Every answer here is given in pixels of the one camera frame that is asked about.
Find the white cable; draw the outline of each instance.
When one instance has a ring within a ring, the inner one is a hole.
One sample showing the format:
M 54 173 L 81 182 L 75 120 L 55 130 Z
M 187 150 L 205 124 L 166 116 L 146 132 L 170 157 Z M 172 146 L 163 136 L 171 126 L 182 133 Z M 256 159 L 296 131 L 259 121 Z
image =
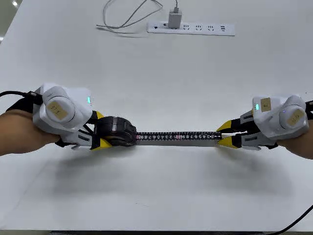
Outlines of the white cable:
M 113 32 L 113 33 L 120 33 L 120 34 L 133 34 L 133 33 L 129 33 L 129 32 L 118 32 L 118 31 L 115 31 L 115 29 L 121 29 L 121 28 L 126 28 L 126 27 L 129 27 L 133 24 L 136 24 L 142 20 L 144 20 L 145 18 L 149 17 L 150 15 L 162 10 L 163 8 L 163 5 L 158 2 L 157 0 L 150 0 L 152 2 L 154 2 L 155 4 L 159 5 L 159 8 L 151 13 L 149 13 L 148 15 L 140 18 L 139 20 L 135 21 L 135 22 L 132 22 L 132 23 L 129 23 L 127 24 L 131 19 L 132 17 L 136 14 L 136 12 L 143 6 L 144 3 L 146 3 L 146 1 L 148 0 L 144 0 L 140 5 L 139 7 L 137 7 L 137 9 L 131 14 L 131 16 L 129 16 L 129 18 L 120 26 L 112 26 L 112 25 L 107 25 L 107 22 L 106 22 L 106 11 L 108 9 L 108 7 L 113 3 L 113 1 L 115 0 L 108 0 L 108 2 L 105 4 L 105 6 L 103 7 L 103 11 L 102 11 L 102 16 L 103 16 L 103 24 L 104 25 L 99 25 L 97 24 L 96 26 L 102 30 L 105 30 L 105 31 L 110 31 L 110 32 Z

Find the tape measure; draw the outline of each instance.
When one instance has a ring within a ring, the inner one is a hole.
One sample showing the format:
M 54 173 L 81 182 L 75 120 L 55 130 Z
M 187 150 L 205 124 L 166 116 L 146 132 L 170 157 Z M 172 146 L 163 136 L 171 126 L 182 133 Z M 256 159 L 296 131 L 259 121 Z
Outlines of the tape measure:
M 137 132 L 121 117 L 103 117 L 95 124 L 95 134 L 112 145 L 214 146 L 219 132 Z

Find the charger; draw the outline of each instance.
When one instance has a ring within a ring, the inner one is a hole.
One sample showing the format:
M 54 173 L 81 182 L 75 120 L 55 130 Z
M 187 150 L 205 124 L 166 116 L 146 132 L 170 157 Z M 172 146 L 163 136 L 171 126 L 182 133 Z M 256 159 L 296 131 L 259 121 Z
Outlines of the charger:
M 180 28 L 181 17 L 182 17 L 182 12 L 179 10 L 177 6 L 174 7 L 174 10 L 170 11 L 170 14 L 168 17 L 168 24 L 167 24 L 168 27 Z

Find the hand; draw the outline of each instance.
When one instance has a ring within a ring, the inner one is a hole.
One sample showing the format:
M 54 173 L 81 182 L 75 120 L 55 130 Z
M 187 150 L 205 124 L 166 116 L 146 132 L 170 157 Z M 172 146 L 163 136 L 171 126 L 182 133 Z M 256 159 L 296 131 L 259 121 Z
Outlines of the hand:
M 60 139 L 57 135 L 40 130 L 33 124 L 33 115 L 21 110 L 2 114 L 0 130 L 0 156 L 32 152 Z
M 291 153 L 300 157 L 313 159 L 313 120 L 309 120 L 309 131 L 295 139 L 277 141 Z

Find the power outlet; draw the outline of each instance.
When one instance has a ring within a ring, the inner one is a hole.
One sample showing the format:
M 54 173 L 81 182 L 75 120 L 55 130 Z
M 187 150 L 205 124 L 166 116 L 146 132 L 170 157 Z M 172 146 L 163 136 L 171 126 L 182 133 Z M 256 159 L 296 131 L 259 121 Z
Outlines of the power outlet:
M 148 22 L 149 33 L 175 33 L 235 36 L 235 25 L 222 23 L 186 23 L 182 22 L 180 28 L 174 29 L 167 26 L 167 22 Z

